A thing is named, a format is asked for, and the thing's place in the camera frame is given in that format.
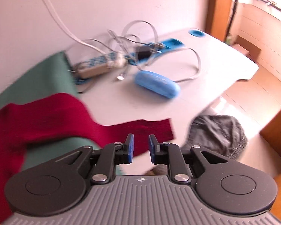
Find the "dark red knit sweater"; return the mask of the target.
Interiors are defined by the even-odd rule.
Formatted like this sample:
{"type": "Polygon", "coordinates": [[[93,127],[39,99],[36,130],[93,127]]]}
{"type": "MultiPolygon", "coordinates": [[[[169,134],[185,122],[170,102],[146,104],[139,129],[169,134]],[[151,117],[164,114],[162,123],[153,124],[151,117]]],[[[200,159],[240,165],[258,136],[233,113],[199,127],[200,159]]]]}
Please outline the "dark red knit sweater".
{"type": "Polygon", "coordinates": [[[74,137],[104,147],[113,142],[124,142],[128,134],[134,134],[136,156],[148,150],[147,138],[151,134],[161,142],[175,138],[169,119],[100,125],[80,100],[65,93],[23,105],[4,106],[0,110],[0,222],[11,215],[4,186],[20,172],[28,147],[74,137]]]}

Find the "blue glasses case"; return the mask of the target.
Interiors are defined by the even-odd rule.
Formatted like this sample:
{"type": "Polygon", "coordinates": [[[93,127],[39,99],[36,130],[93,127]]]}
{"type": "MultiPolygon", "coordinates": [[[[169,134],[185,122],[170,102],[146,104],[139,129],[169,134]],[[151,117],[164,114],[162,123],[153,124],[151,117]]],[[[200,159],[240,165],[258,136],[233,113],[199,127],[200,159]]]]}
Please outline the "blue glasses case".
{"type": "Polygon", "coordinates": [[[139,71],[134,78],[134,82],[136,85],[168,99],[175,98],[181,90],[178,83],[150,71],[139,71]]]}

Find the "grey crumpled garment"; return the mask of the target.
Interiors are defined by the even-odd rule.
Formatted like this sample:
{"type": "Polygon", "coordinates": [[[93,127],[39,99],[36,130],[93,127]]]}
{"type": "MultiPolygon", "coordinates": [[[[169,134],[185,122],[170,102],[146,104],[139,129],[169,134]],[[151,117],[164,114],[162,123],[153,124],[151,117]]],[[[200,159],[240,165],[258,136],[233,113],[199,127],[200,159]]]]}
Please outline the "grey crumpled garment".
{"type": "Polygon", "coordinates": [[[246,148],[248,139],[239,121],[229,115],[200,115],[194,119],[183,149],[200,145],[233,160],[246,148]]]}

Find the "white blue power strip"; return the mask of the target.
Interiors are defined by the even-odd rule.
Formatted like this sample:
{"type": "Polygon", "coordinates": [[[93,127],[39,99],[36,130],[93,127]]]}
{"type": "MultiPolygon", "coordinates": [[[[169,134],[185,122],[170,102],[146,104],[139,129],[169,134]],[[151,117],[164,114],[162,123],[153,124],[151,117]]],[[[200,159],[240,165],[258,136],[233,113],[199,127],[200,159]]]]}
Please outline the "white blue power strip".
{"type": "Polygon", "coordinates": [[[128,59],[122,52],[110,52],[79,63],[74,71],[78,78],[88,79],[123,68],[127,63],[128,59]]]}

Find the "black power adapter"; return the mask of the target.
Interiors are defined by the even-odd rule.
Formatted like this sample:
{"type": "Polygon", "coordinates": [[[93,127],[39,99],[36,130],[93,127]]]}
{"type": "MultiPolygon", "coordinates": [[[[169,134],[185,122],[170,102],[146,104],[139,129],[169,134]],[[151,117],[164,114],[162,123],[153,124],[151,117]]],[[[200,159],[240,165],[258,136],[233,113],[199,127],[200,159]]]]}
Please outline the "black power adapter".
{"type": "Polygon", "coordinates": [[[135,58],[140,61],[148,59],[152,55],[152,48],[150,46],[138,46],[135,49],[135,58]]]}

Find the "blue desk organizer tray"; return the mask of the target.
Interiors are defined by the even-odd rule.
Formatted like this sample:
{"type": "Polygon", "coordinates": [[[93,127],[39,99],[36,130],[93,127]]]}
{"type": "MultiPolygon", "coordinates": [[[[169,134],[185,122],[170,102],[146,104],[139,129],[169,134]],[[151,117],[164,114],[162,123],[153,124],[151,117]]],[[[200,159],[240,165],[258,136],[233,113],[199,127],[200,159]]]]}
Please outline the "blue desk organizer tray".
{"type": "MultiPolygon", "coordinates": [[[[183,47],[184,44],[174,38],[164,40],[159,43],[157,50],[155,51],[155,44],[153,42],[147,43],[145,46],[150,46],[152,48],[152,55],[148,59],[154,59],[155,57],[160,56],[163,53],[171,52],[177,48],[183,47]]],[[[148,59],[138,61],[139,64],[146,62],[148,59]]]]}

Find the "green table cloth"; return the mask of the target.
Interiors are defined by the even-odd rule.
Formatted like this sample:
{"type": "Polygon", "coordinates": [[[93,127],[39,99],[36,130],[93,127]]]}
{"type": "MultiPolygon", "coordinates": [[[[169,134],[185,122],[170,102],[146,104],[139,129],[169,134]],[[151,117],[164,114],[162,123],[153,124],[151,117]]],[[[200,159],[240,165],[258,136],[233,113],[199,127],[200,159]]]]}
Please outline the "green table cloth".
{"type": "MultiPolygon", "coordinates": [[[[59,52],[43,60],[0,94],[0,109],[9,103],[22,105],[57,93],[67,93],[78,97],[74,79],[69,71],[69,62],[64,53],[59,52]]],[[[83,138],[69,138],[45,145],[30,146],[25,154],[21,170],[59,157],[82,146],[100,147],[83,138]]]]}

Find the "blue round desk grommet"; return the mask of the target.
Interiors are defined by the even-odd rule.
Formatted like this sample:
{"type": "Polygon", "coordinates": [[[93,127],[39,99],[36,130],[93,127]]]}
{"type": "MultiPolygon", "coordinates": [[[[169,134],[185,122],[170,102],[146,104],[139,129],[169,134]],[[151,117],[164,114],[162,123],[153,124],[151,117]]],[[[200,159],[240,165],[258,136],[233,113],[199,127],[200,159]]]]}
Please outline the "blue round desk grommet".
{"type": "Polygon", "coordinates": [[[205,36],[205,33],[203,31],[200,31],[198,29],[191,29],[189,31],[189,34],[192,35],[192,36],[195,36],[195,37],[204,37],[205,36]]]}

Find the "wooden door frame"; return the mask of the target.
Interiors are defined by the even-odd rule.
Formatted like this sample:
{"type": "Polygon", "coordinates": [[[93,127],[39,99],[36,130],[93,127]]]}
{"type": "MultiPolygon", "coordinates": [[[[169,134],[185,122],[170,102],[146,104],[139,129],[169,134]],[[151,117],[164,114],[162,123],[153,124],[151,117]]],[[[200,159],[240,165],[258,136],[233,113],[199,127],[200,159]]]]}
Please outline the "wooden door frame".
{"type": "Polygon", "coordinates": [[[205,32],[224,42],[232,0],[208,0],[205,32]]]}

